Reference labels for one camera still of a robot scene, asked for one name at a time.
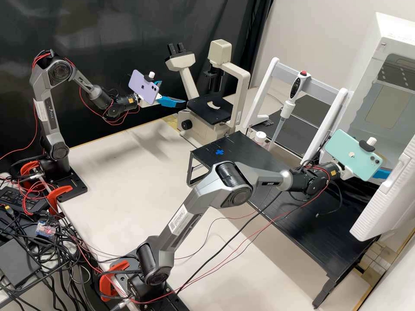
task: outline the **white bottle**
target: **white bottle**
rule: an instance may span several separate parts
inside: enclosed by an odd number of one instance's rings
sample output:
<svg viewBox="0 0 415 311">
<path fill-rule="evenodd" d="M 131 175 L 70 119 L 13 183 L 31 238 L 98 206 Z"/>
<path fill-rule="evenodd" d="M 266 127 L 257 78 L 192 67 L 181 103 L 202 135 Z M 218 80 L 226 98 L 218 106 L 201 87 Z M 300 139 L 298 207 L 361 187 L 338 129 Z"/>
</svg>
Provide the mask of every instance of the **white bottle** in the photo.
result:
<svg viewBox="0 0 415 311">
<path fill-rule="evenodd" d="M 260 145 L 262 148 L 266 148 L 267 147 L 267 143 L 265 141 L 265 139 L 267 138 L 267 134 L 265 134 L 264 132 L 256 132 L 255 137 L 254 137 L 254 141 Z"/>
</svg>

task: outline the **silver robotic arm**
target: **silver robotic arm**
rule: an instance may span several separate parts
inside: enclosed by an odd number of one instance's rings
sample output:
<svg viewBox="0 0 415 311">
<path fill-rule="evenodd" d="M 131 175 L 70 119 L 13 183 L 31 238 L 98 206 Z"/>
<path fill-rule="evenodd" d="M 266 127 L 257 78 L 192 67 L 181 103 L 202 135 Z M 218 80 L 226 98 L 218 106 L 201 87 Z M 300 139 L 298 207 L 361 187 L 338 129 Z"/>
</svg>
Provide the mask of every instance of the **silver robotic arm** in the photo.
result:
<svg viewBox="0 0 415 311">
<path fill-rule="evenodd" d="M 340 178 L 340 168 L 334 163 L 319 167 L 330 172 L 330 180 Z M 213 165 L 197 184 L 159 236 L 150 236 L 137 248 L 142 269 L 141 278 L 133 278 L 132 287 L 143 284 L 157 286 L 170 275 L 174 252 L 211 206 L 222 209 L 245 203 L 258 187 L 276 187 L 281 191 L 315 194 L 327 183 L 325 172 L 313 168 L 280 172 L 252 168 L 240 162 L 221 162 Z"/>
<path fill-rule="evenodd" d="M 88 94 L 95 106 L 105 110 L 108 117 L 118 117 L 124 111 L 137 108 L 139 99 L 135 94 L 112 99 L 100 86 L 93 85 L 68 59 L 60 57 L 53 50 L 44 54 L 48 55 L 35 58 L 29 81 L 42 128 L 41 145 L 54 162 L 48 165 L 51 170 L 67 173 L 70 170 L 67 158 L 69 148 L 59 130 L 51 90 L 72 80 Z"/>
</svg>

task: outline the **white knob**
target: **white knob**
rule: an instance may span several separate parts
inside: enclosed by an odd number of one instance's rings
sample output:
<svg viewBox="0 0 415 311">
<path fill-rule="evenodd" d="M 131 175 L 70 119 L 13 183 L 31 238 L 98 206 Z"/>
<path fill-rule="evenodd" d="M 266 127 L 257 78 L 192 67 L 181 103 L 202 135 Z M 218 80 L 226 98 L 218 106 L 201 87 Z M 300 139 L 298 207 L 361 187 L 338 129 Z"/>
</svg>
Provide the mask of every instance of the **white knob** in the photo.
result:
<svg viewBox="0 0 415 311">
<path fill-rule="evenodd" d="M 377 142 L 377 139 L 374 137 L 369 137 L 369 139 L 367 140 L 367 144 L 370 146 L 374 146 Z"/>
</svg>

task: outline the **mint green smartphone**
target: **mint green smartphone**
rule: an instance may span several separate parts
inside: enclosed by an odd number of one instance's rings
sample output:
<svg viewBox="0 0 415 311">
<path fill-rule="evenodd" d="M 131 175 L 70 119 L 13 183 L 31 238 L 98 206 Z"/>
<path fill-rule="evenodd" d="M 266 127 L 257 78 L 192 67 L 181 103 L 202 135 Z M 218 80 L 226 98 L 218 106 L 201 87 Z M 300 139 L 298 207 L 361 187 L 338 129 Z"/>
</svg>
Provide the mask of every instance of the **mint green smartphone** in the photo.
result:
<svg viewBox="0 0 415 311">
<path fill-rule="evenodd" d="M 382 164 L 381 157 L 361 148 L 356 139 L 342 130 L 334 132 L 324 149 L 364 181 L 368 181 Z"/>
</svg>

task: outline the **white table surface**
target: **white table surface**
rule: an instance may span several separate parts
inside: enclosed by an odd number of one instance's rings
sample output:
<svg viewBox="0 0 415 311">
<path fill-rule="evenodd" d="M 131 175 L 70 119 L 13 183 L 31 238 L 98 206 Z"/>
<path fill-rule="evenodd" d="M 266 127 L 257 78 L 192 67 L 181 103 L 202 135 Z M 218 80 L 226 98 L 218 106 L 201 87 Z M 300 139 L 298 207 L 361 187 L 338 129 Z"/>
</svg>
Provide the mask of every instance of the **white table surface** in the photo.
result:
<svg viewBox="0 0 415 311">
<path fill-rule="evenodd" d="M 62 203 L 61 208 L 86 243 L 124 255 L 147 236 L 159 234 L 189 194 L 185 178 L 192 149 L 163 120 L 72 148 L 70 164 L 88 192 Z M 222 217 L 218 210 L 209 209 L 176 256 L 197 250 L 209 224 L 218 217 Z M 236 231 L 228 220 L 216 221 L 205 247 L 191 259 L 177 261 L 168 283 L 173 288 L 182 285 Z M 202 271 L 226 258 L 244 239 L 240 234 Z M 102 269 L 108 268 L 108 263 L 102 264 Z M 179 296 L 190 310 L 198 311 L 313 309 L 312 299 L 254 244 Z M 137 310 L 132 303 L 128 306 Z"/>
</svg>

